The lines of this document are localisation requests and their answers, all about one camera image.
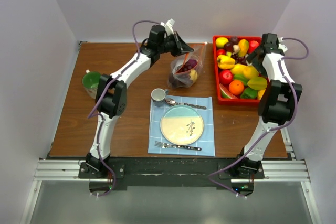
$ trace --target metal frame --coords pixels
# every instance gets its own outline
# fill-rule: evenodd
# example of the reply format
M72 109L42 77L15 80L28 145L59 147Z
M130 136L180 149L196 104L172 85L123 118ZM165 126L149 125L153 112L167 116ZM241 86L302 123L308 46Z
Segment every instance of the metal frame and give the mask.
M281 129L286 152L292 160L263 160L263 182L301 182L302 190L313 224L322 224L312 193L310 178L305 161L297 161L287 128ZM39 160L21 224L30 223L42 181L90 181L105 182L106 179L80 179L80 162L84 160ZM232 182L246 182L247 179L232 179Z

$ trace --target small cup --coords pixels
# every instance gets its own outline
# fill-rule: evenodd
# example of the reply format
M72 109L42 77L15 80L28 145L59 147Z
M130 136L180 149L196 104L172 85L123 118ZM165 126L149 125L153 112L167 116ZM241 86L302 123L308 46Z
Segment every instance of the small cup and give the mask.
M156 107L161 107L164 105L164 100L168 94L168 89L154 89L151 93L152 101Z
M88 92L89 96L93 99L96 98L100 73L95 71L86 70L86 75L82 79L82 84Z

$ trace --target plastic bag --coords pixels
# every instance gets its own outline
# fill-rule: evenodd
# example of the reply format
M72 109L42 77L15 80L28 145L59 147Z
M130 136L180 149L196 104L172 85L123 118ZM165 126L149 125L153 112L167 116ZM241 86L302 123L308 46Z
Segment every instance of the plastic bag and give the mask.
M207 42L194 44L193 52L178 56L172 61L171 73L167 81L170 88L189 88L198 80L203 69L207 44Z

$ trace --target blue placemat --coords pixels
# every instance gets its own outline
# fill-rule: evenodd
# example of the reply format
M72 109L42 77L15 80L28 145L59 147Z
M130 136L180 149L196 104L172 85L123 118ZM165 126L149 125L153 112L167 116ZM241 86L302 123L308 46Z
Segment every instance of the blue placemat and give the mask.
M176 97L168 95L177 102L185 102L189 104L196 104L206 106L206 110L196 109L203 118L204 129L201 137L189 146L201 147L201 151L191 151L175 148L158 148L154 146L155 141L170 143L161 133L160 120L163 114L171 108L167 104L162 107L156 107L151 100L151 115L149 128L149 144L148 153L154 154L176 154L176 155L200 155L200 156L215 156L215 134L214 134L214 116L212 110L212 98L197 98L197 97Z

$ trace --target gray floor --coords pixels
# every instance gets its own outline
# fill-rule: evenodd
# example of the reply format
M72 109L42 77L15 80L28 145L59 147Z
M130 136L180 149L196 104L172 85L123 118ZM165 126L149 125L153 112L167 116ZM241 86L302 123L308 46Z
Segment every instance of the gray floor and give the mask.
M88 182L43 182L31 223L312 223L300 183L255 185L247 200L192 187L129 187L96 200Z

